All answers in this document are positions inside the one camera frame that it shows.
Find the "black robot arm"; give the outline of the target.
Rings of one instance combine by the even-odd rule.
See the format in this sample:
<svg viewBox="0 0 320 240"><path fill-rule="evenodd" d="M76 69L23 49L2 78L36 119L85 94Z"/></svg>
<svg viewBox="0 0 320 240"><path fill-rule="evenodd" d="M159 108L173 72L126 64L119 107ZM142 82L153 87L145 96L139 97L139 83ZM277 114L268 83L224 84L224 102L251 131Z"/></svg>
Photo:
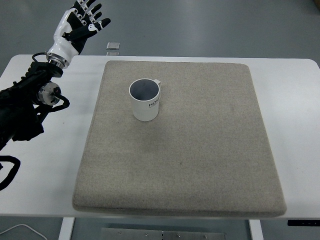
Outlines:
<svg viewBox="0 0 320 240"><path fill-rule="evenodd" d="M20 81L0 92L0 147L9 141L29 141L44 132L49 113L64 110L70 101L52 78L60 78L69 63L54 53L44 52L46 62L36 60Z"/></svg>

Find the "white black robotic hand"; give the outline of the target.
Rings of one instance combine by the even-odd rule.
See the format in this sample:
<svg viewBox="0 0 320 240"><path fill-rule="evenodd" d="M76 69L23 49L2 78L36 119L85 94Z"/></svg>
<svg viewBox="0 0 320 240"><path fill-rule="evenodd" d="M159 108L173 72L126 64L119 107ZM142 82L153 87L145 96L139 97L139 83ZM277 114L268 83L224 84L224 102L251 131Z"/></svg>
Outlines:
<svg viewBox="0 0 320 240"><path fill-rule="evenodd" d="M87 39L93 37L111 20L102 19L101 3L95 0L77 0L61 18L53 35L53 46L47 52L47 58L61 59L69 64L74 56L79 55Z"/></svg>

